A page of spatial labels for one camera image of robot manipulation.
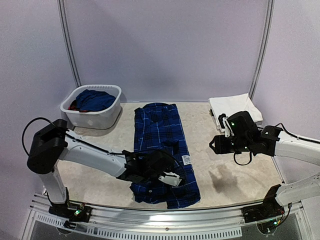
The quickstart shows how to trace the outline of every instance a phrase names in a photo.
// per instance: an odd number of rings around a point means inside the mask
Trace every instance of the white backdrop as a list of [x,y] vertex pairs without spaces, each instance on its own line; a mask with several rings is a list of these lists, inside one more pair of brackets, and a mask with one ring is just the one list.
[[[33,118],[61,117],[60,103],[75,89],[56,1],[0,1],[0,239],[18,239],[40,178],[27,168],[21,144]],[[25,136],[45,126],[37,121]]]
[[68,0],[82,84],[122,101],[207,101],[248,93],[267,0]]

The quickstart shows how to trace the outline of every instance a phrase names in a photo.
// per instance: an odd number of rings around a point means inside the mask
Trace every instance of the plastic basket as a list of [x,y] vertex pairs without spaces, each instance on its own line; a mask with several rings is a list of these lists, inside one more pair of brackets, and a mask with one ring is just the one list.
[[[106,92],[115,96],[115,101],[110,107],[102,111],[79,112],[68,110],[70,104],[76,99],[76,97],[86,89]],[[121,88],[116,85],[83,85],[75,89],[68,98],[61,103],[60,109],[76,127],[109,129],[114,125],[121,112],[121,92]]]

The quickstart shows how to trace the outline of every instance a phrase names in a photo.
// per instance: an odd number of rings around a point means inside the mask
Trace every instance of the robotic arm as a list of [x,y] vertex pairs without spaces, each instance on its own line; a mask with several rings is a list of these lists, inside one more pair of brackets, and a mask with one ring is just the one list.
[[124,181],[161,181],[177,187],[183,179],[172,172],[175,158],[162,149],[147,152],[114,152],[84,141],[67,129],[65,120],[58,119],[34,135],[27,166],[39,175],[46,188],[51,202],[49,213],[64,218],[72,216],[72,222],[88,222],[92,209],[69,202],[68,189],[57,168],[58,159],[98,169]]
[[[254,156],[290,157],[320,166],[320,141],[294,135],[282,125],[259,129],[247,111],[237,112],[225,118],[229,137],[216,135],[209,146],[216,154],[250,152]],[[242,215],[246,223],[259,221],[279,214],[283,206],[302,199],[320,196],[320,172],[303,180],[276,185],[270,188],[263,204],[244,207]]]

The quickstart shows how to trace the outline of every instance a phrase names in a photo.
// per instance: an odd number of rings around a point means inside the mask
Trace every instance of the white folded towel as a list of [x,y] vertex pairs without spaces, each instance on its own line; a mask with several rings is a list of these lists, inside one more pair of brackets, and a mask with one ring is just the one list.
[[261,112],[254,106],[248,93],[227,97],[211,97],[209,98],[209,103],[216,127],[221,132],[225,131],[218,120],[221,114],[230,117],[237,112],[248,111],[255,123],[261,123],[263,120]]

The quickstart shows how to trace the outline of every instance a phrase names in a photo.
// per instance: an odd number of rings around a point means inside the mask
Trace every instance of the plaid shirt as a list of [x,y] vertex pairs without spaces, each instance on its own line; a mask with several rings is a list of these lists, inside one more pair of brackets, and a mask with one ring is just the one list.
[[167,203],[168,209],[185,208],[200,200],[200,192],[191,164],[184,165],[183,156],[189,156],[187,142],[175,104],[150,103],[135,110],[134,151],[166,149],[180,163],[175,162],[174,173],[184,178],[178,187],[161,181],[132,183],[135,201]]

